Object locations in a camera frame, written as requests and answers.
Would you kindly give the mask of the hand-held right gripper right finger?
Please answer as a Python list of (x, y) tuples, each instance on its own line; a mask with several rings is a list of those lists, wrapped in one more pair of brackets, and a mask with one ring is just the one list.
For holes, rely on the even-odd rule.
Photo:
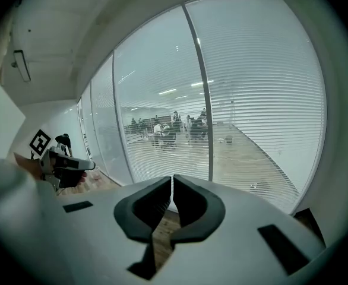
[(222, 199), (181, 175), (173, 176), (173, 191), (181, 228), (171, 234), (171, 246), (206, 240), (224, 220)]

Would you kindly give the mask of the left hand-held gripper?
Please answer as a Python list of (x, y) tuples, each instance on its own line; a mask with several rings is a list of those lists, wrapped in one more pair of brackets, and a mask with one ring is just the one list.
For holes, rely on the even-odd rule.
[(40, 129), (29, 143), (31, 157), (34, 158), (34, 154), (40, 156), (42, 179), (49, 182), (55, 191), (78, 186), (84, 170), (95, 169), (95, 162), (73, 157), (71, 140), (67, 133), (58, 135), (55, 138), (56, 145), (48, 148), (51, 140), (51, 137)]

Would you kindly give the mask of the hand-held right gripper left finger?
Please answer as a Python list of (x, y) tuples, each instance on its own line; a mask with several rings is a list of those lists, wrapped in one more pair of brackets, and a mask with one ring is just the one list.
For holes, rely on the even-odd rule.
[(153, 232), (170, 202), (171, 177), (165, 176), (123, 198), (114, 209), (115, 220), (127, 238), (146, 244), (142, 260), (128, 268), (128, 271), (146, 280), (152, 279), (156, 273)]

